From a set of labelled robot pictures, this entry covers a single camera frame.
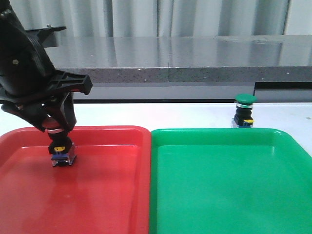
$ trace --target gray countertop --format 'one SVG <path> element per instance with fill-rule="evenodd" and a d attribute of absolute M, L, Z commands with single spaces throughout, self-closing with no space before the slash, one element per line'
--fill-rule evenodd
<path fill-rule="evenodd" d="M 55 67 L 94 83 L 311 81 L 312 36 L 58 38 Z"/>

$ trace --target robotic arm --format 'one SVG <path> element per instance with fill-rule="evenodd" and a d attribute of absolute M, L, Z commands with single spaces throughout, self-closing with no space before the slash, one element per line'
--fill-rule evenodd
<path fill-rule="evenodd" d="M 42 46 L 48 34 L 63 28 L 28 33 L 10 1 L 0 0 L 2 109 L 48 132 L 54 166 L 71 165 L 75 158 L 75 146 L 67 136 L 76 124 L 72 92 L 87 95 L 92 88 L 88 75 L 56 70 Z"/>

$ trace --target green push button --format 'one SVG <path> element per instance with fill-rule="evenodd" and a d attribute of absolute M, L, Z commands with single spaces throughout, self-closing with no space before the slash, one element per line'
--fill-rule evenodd
<path fill-rule="evenodd" d="M 251 94 L 239 94 L 235 97 L 236 101 L 241 104 L 251 105 L 257 101 L 257 97 Z"/>

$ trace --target white table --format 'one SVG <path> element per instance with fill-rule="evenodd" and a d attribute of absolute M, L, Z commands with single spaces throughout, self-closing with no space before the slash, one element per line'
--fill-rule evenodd
<path fill-rule="evenodd" d="M 230 128 L 235 103 L 75 104 L 76 126 L 137 125 L 160 128 Z M 289 133 L 312 156 L 312 103 L 255 103 L 255 128 Z M 30 126 L 0 112 L 0 135 Z"/>

